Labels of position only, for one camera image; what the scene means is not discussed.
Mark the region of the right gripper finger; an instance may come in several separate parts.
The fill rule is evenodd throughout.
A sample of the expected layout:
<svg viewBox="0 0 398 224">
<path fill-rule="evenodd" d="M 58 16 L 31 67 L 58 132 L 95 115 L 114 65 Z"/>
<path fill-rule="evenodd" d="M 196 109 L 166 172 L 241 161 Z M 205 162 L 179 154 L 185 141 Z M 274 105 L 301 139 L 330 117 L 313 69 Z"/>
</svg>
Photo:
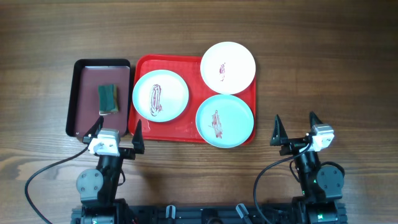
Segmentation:
<svg viewBox="0 0 398 224">
<path fill-rule="evenodd" d="M 271 146 L 282 146 L 288 144 L 288 135 L 285 132 L 284 126 L 279 115 L 274 118 L 274 131 L 270 140 Z"/>
<path fill-rule="evenodd" d="M 318 116 L 313 111 L 309 113 L 309 120 L 311 128 L 323 124 L 323 122 L 318 118 Z"/>
</svg>

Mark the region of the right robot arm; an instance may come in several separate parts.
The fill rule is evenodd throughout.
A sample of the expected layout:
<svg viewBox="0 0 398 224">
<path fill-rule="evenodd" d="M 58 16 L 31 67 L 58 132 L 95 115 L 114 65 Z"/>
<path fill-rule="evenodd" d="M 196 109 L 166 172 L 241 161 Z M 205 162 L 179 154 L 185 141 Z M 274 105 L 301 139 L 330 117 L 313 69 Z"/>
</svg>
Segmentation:
<svg viewBox="0 0 398 224">
<path fill-rule="evenodd" d="M 289 138 L 279 116 L 275 117 L 271 146 L 280 146 L 281 156 L 293 156 L 291 169 L 302 189 L 287 205 L 275 205 L 272 218 L 277 223 L 347 223 L 343 197 L 345 170 L 335 162 L 321 162 L 318 153 L 327 148 L 334 130 L 314 112 L 309 114 L 310 132 L 302 138 Z"/>
</svg>

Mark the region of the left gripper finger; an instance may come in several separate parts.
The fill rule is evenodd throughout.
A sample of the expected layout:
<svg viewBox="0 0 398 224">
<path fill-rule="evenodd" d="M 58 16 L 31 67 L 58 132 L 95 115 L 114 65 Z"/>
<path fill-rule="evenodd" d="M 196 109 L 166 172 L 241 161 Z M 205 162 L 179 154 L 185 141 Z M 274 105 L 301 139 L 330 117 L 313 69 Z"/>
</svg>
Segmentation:
<svg viewBox="0 0 398 224">
<path fill-rule="evenodd" d="M 103 116 L 99 116 L 99 118 L 96 120 L 95 124 L 92 125 L 92 127 L 85 133 L 83 138 L 91 139 L 93 137 L 96 137 L 103 127 L 103 122 L 104 122 Z"/>
<path fill-rule="evenodd" d="M 137 122 L 137 126 L 132 138 L 132 144 L 134 148 L 135 154 L 144 154 L 145 145 L 144 145 L 144 138 L 142 135 L 142 121 L 139 120 Z"/>
</svg>

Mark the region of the green yellow sponge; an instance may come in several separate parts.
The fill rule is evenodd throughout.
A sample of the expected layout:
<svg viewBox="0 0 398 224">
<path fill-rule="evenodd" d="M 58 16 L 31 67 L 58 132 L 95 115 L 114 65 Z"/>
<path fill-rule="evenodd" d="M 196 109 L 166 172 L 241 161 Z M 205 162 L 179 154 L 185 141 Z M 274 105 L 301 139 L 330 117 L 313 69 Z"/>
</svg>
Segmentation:
<svg viewBox="0 0 398 224">
<path fill-rule="evenodd" d="M 117 113 L 119 111 L 117 85 L 100 85 L 98 87 L 98 96 L 100 115 Z"/>
</svg>

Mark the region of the light blue plate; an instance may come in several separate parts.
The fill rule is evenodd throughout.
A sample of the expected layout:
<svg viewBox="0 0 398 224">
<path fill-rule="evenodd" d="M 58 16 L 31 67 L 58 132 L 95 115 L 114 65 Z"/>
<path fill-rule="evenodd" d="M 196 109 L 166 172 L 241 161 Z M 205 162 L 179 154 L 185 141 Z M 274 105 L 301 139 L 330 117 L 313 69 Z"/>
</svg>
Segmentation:
<svg viewBox="0 0 398 224">
<path fill-rule="evenodd" d="M 233 95 L 214 95 L 199 106 L 195 125 L 208 144 L 232 148 L 249 139 L 254 129 L 254 115 L 242 99 Z"/>
<path fill-rule="evenodd" d="M 134 86 L 132 103 L 145 119 L 157 123 L 171 121 L 188 104 L 189 90 L 184 79 L 170 70 L 154 70 L 142 76 Z"/>
</svg>

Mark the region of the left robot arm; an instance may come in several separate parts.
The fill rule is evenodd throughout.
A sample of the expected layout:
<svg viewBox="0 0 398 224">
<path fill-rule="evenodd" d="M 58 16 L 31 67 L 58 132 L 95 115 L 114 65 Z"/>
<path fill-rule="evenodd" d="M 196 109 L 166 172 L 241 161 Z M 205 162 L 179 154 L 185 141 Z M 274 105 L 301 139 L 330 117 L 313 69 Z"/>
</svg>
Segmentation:
<svg viewBox="0 0 398 224">
<path fill-rule="evenodd" d="M 132 148 L 121 147 L 119 131 L 104 128 L 103 123 L 100 116 L 83 136 L 88 151 L 99 160 L 94 169 L 84 170 L 76 180 L 82 206 L 80 211 L 73 212 L 72 224 L 137 223 L 134 212 L 124 199 L 116 198 L 116 192 L 121 185 L 119 178 L 124 176 L 123 161 L 144 153 L 142 122 L 137 122 Z"/>
</svg>

